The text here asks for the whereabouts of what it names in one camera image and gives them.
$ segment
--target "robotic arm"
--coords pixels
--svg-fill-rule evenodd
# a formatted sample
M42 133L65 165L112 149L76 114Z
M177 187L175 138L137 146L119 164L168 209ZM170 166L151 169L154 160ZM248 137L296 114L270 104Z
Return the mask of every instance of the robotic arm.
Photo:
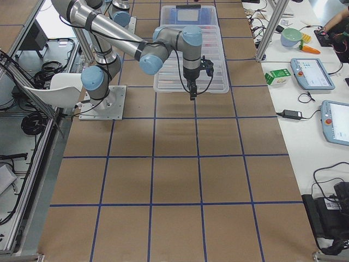
M172 50L183 52L183 75L187 80L190 100L197 95L196 79L200 70L213 75L213 63L201 58L202 32L197 26L187 26L182 31L159 27L153 35L153 43L132 34L100 12L102 0L52 0L58 13L74 26L86 29L96 50L97 66L82 72L82 82L91 100L103 101L99 109L112 102L108 84L120 71L121 61L112 46L119 48L139 61L141 69L149 75L156 74L168 59Z

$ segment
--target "plastic bin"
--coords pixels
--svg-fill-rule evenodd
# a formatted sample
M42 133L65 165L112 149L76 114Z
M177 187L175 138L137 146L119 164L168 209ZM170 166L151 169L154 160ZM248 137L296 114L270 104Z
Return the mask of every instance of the plastic bin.
M202 55L214 63L213 81L207 90L209 93L226 93L229 90L227 69L223 52L222 38L218 26L218 19L215 7L201 6L197 9L176 8L176 6L164 6L161 10L160 24L173 29L182 29L187 25L198 25L202 29L203 44ZM179 52L180 72L183 83L186 80L183 76L182 53ZM203 70L196 80L198 92L203 91L211 77ZM154 89L156 92L185 92L179 79L177 57L172 52L164 66L155 75Z

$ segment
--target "bowl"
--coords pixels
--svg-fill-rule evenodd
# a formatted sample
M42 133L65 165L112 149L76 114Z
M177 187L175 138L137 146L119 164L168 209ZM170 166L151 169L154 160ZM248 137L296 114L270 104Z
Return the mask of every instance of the bowl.
M294 28L285 28L281 33L283 46L294 46L302 39L302 33Z

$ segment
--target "toy carrot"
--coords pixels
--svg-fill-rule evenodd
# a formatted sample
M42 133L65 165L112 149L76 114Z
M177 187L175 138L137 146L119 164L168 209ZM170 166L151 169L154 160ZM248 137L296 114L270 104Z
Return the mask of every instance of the toy carrot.
M315 48L312 48L308 45L303 45L304 44L304 41L301 40L300 41L300 45L299 45L299 49L301 49L303 52L307 52L307 53L314 53L314 54L319 54L321 53L320 51L318 51L318 49L315 49Z

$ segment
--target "tablet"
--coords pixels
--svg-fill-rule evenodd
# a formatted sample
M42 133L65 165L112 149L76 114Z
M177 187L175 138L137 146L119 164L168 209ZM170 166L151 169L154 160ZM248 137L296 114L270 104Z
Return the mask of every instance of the tablet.
M305 90L333 90L335 86L318 58L293 58L291 68Z
M349 146L349 104L323 101L321 122L327 141Z

